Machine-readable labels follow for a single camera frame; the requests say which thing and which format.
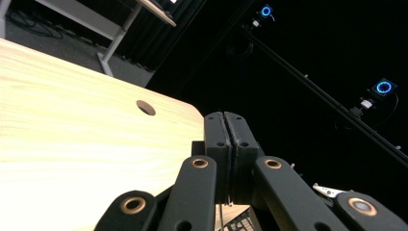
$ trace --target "cable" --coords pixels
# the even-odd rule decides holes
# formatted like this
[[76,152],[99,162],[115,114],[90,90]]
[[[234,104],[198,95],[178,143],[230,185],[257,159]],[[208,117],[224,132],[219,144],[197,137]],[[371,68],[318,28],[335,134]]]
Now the cable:
[[372,128],[377,128],[378,126],[385,123],[388,119],[390,119],[391,116],[393,116],[393,114],[394,114],[394,112],[396,110],[396,107],[398,106],[398,102],[399,102],[399,98],[398,98],[398,95],[396,94],[396,92],[394,92],[394,96],[395,96],[395,104],[394,104],[393,110],[383,120],[381,120],[380,122],[373,125]]
[[31,17],[27,14],[23,15],[21,11],[10,10],[7,14],[7,19],[17,27],[37,36],[50,37],[54,39],[62,39],[64,37],[63,34],[53,28],[52,25],[45,25],[39,21],[38,15]]

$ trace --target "black curtain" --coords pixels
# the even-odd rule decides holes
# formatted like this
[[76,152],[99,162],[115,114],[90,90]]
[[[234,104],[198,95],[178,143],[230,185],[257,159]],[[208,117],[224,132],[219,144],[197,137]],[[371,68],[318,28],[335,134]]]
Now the black curtain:
[[[103,15],[117,25],[123,25],[132,9],[137,5],[136,0],[77,0],[88,8]],[[126,36],[115,50],[115,54],[146,69],[156,70],[165,59],[177,40],[199,12],[206,0],[157,0],[157,2],[172,15],[177,24],[172,27],[164,23],[149,10],[142,8],[139,15],[129,28]],[[94,44],[108,47],[111,41],[73,20],[56,13],[35,0],[14,0],[11,7],[25,12],[40,15],[53,24],[62,25],[66,30],[77,36],[90,40]]]

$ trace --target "wooden table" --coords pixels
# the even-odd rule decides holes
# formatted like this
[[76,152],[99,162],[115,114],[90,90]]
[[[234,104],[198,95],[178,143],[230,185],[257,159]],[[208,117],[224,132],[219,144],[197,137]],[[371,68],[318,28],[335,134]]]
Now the wooden table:
[[92,230],[120,194],[173,185],[203,140],[194,106],[3,39],[0,81],[0,230]]

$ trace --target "desk leg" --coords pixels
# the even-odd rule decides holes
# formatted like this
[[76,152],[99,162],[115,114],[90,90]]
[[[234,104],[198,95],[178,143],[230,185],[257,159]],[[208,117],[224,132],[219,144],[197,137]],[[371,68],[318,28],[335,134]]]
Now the desk leg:
[[0,0],[0,38],[6,38],[6,13],[12,0]]
[[133,21],[135,20],[136,16],[138,16],[140,10],[141,10],[142,5],[137,4],[135,9],[131,12],[129,17],[126,19],[125,23],[123,26],[117,31],[114,40],[111,42],[111,44],[108,47],[108,50],[106,51],[105,54],[97,53],[99,62],[102,65],[103,71],[105,74],[114,76],[112,74],[111,69],[109,68],[108,65],[108,60],[111,58],[113,55],[114,51],[117,49],[119,46],[120,42],[122,41],[123,37],[125,37],[126,32],[129,30],[129,27],[132,25]]

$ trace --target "blue ring light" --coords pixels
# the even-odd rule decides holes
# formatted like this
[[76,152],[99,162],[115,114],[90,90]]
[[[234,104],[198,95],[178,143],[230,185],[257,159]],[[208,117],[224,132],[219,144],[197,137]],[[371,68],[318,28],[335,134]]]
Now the blue ring light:
[[382,82],[377,84],[376,90],[379,93],[385,94],[385,93],[390,92],[392,88],[393,88],[393,86],[390,84],[390,82],[382,81]]
[[261,10],[261,14],[264,17],[268,17],[272,13],[272,9],[269,6],[264,6]]

